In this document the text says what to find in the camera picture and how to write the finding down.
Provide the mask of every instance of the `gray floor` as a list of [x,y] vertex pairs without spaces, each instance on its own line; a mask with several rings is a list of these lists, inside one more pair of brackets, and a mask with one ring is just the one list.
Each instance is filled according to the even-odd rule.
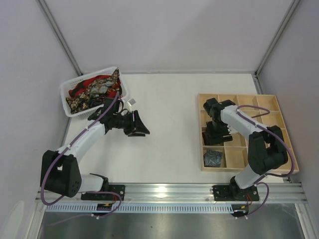
[[96,220],[45,213],[38,239],[303,239],[294,205],[265,205],[248,220],[229,214],[113,214]]

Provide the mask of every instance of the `white table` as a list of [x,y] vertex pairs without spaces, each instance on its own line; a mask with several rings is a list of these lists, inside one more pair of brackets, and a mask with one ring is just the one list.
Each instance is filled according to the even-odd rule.
[[[80,162],[81,173],[96,173],[116,183],[227,183],[236,173],[200,170],[198,93],[256,94],[250,74],[124,75],[136,100],[146,137],[109,131]],[[66,142],[84,128],[73,118]],[[269,177],[267,182],[282,182]]]

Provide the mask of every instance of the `clothes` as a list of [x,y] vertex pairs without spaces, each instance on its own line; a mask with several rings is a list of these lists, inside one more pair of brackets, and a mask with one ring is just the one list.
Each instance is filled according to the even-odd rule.
[[220,167],[223,153],[215,150],[207,150],[204,154],[205,167]]
[[66,98],[71,114],[102,105],[106,97],[114,98],[117,91],[121,95],[119,76],[120,71],[117,68],[111,76],[100,75],[77,84],[73,90],[69,91],[70,97]]

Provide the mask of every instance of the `camouflage cloth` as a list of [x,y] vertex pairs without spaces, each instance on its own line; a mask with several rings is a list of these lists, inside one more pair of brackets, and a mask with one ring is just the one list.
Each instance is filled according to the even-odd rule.
[[101,95],[109,95],[111,92],[119,90],[117,79],[120,76],[120,71],[117,68],[109,78],[98,79],[93,81],[88,88],[74,98],[66,98],[68,105],[71,108],[71,114],[82,112],[90,108],[89,102]]

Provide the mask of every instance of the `patterned fabric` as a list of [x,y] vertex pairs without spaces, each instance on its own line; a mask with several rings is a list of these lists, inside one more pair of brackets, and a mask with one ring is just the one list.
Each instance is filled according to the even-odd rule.
[[207,150],[204,155],[205,167],[220,167],[223,153],[215,150]]
[[91,108],[92,105],[96,105],[92,103],[92,101],[94,99],[99,101],[102,95],[110,98],[114,97],[116,91],[120,90],[119,76],[120,71],[117,68],[109,78],[97,79],[93,81],[84,92],[76,97],[67,97],[66,101],[71,108],[71,114],[82,112]]

